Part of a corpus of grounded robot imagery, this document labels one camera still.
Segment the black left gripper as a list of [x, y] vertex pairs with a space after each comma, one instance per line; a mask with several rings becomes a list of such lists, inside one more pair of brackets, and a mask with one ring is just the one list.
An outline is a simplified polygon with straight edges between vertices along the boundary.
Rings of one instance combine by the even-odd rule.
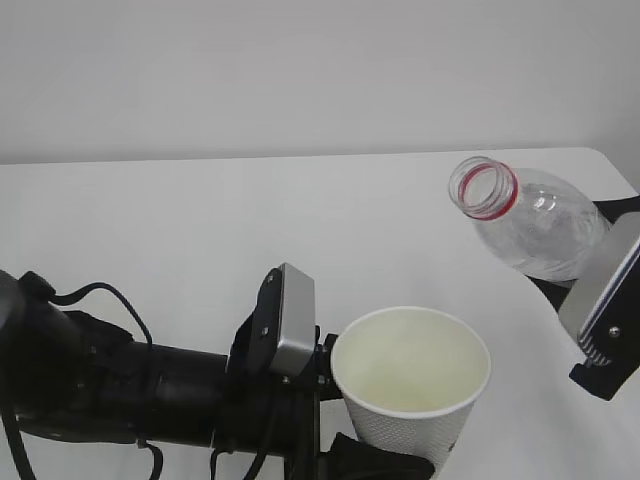
[[338, 339], [329, 333], [316, 344], [298, 376], [251, 374], [248, 360], [252, 327], [242, 325], [227, 365], [222, 404], [212, 440], [212, 477], [219, 458], [247, 452], [253, 461], [243, 475], [255, 479], [269, 456], [283, 459], [285, 479], [418, 479], [435, 475], [427, 459], [379, 449], [338, 433], [328, 451], [320, 446], [323, 401], [342, 397], [330, 373], [329, 357]]

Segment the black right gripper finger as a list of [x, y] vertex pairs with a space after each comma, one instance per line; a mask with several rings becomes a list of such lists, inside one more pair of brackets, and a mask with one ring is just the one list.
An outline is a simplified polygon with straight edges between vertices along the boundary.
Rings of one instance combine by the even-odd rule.
[[527, 276], [527, 279], [533, 283], [538, 290], [544, 295], [548, 303], [553, 307], [556, 316], [560, 317], [560, 309], [566, 297], [571, 291], [574, 280], [566, 282], [551, 282], [548, 280], [538, 279]]
[[593, 235], [638, 235], [639, 195], [614, 200], [596, 200], [598, 210]]

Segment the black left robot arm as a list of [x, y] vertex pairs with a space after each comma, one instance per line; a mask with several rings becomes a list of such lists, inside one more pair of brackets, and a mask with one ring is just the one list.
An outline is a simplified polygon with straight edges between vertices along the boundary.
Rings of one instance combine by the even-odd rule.
[[163, 346], [77, 309], [91, 283], [60, 295], [41, 276], [1, 277], [1, 419], [19, 476], [34, 472], [23, 435], [134, 444], [163, 469], [161, 443], [247, 452], [287, 479], [430, 479], [427, 459], [337, 434], [320, 446], [320, 406], [340, 397], [336, 336], [315, 321], [315, 286], [290, 264], [271, 269], [228, 354]]

